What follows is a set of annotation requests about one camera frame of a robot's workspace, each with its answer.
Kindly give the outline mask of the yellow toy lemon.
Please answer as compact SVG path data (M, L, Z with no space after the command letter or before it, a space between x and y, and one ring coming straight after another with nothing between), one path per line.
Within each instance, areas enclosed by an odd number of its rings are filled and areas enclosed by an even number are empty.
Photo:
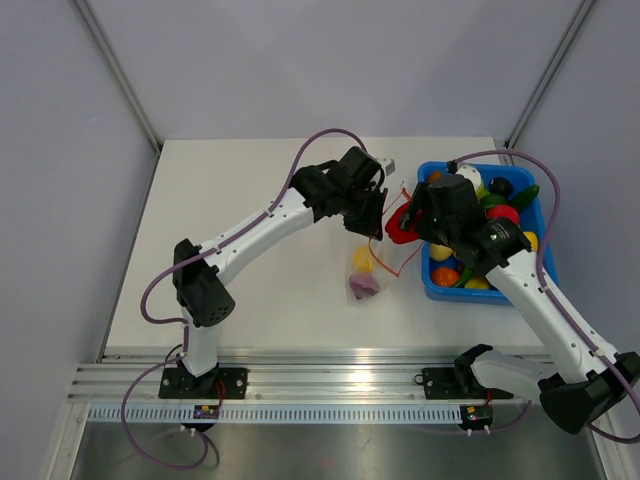
M358 246L351 256L351 267L354 273L371 274L375 269L375 259L369 245Z

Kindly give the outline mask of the purple toy onion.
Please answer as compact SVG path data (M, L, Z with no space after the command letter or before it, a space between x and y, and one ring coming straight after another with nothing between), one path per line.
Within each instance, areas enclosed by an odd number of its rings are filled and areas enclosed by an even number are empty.
M356 300L368 299L380 293L376 278L369 273L354 273L348 278L349 288Z

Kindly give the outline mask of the clear zip top bag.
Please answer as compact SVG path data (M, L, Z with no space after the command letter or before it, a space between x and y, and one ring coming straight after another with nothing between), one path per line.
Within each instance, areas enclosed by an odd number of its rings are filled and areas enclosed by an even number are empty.
M403 274L423 247L421 240L395 243L386 227L393 215L410 200L406 182L391 189L382 209L382 239L351 236L347 243L345 290L352 305L370 302Z

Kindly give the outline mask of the red toy bell pepper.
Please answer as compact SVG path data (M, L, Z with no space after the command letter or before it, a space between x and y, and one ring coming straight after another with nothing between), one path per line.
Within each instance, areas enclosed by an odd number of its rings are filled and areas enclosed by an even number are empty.
M412 229L404 230L401 226L402 221L407 213L409 203L405 202L399 206L389 217L385 224L385 232L389 240L396 245L404 245L416 242L420 239L419 235Z

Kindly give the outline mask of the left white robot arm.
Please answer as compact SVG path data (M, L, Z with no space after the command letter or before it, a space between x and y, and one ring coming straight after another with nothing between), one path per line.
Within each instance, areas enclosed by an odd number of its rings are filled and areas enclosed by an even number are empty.
M289 235L339 215L346 231L379 240L387 191L395 170L391 159L376 159L350 148L339 160L297 170L269 206L200 246L183 240L174 249L172 283L187 322L183 354L163 371L163 399L218 398L224 376L217 355L218 326L236 303L228 285L252 261Z

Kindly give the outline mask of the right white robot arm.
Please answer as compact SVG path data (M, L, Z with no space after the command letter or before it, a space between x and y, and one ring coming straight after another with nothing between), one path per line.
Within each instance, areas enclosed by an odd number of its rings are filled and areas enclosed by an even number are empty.
M449 247L516 308L554 362L546 369L479 345L454 371L456 389L476 396L499 389L541 405L562 430L577 434L624 398L637 403L639 355L604 340L561 292L519 225L488 218L472 182L454 174L420 182L400 220L429 244Z

